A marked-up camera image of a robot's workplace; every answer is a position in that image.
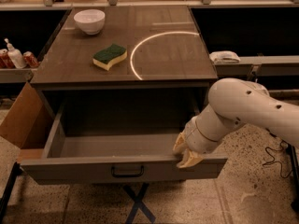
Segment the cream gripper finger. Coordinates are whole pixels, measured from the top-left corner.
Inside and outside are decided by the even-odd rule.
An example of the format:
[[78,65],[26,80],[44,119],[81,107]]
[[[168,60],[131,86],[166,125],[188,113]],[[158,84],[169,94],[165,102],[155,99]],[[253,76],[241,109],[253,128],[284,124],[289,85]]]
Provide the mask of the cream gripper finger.
[[182,160],[177,164],[177,168],[189,168],[194,165],[200,163],[203,160],[203,156],[192,151],[186,149],[183,152]]
[[187,148],[187,144],[185,142],[185,136],[184,133],[180,133],[177,137],[177,140],[173,146],[173,153],[175,155],[181,154],[185,151],[185,149]]

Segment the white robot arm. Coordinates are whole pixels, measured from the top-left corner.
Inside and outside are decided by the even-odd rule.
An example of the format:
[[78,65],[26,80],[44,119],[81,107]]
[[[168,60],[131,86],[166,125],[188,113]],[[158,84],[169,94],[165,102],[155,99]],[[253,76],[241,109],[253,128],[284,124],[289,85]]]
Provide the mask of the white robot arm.
[[272,98],[264,86],[223,78],[211,86],[207,98],[208,105],[186,123],[173,147],[173,152],[182,157],[178,168],[200,163],[223,137],[247,123],[299,147],[299,106]]

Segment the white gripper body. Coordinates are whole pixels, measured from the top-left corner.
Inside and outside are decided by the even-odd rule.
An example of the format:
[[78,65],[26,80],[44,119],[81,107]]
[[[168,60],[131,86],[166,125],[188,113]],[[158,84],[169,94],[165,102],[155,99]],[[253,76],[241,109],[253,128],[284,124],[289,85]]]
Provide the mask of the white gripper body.
[[196,123],[197,117],[191,118],[184,128],[184,140],[191,151],[199,154],[207,154],[213,152],[218,146],[217,142],[211,141],[204,137]]

